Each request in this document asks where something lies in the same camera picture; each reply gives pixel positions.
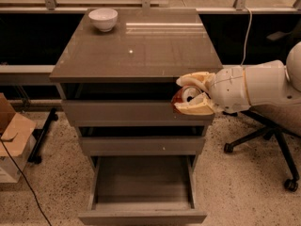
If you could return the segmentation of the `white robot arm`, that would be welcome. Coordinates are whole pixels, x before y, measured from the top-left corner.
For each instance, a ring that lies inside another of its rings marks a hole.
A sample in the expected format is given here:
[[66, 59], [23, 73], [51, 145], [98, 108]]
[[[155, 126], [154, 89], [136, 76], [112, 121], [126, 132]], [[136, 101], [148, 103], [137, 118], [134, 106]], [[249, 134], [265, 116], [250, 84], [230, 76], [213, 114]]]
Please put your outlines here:
[[218, 73], [189, 73], [177, 79], [174, 109], [185, 115], [246, 111], [255, 105], [297, 105], [301, 102], [301, 42], [286, 61], [231, 66]]

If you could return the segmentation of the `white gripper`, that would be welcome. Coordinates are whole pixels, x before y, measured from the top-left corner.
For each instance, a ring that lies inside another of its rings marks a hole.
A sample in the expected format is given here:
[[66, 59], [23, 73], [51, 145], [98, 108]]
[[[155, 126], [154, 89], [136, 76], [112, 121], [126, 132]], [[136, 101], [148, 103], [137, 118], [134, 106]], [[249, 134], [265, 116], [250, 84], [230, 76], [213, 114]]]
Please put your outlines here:
[[184, 102], [179, 94], [173, 97], [174, 109], [185, 115], [213, 115], [219, 112], [220, 108], [227, 113], [236, 113], [250, 108], [244, 69], [241, 66], [222, 69], [217, 74], [185, 74], [176, 80], [176, 84], [180, 87], [195, 86], [204, 91], [190, 102]]

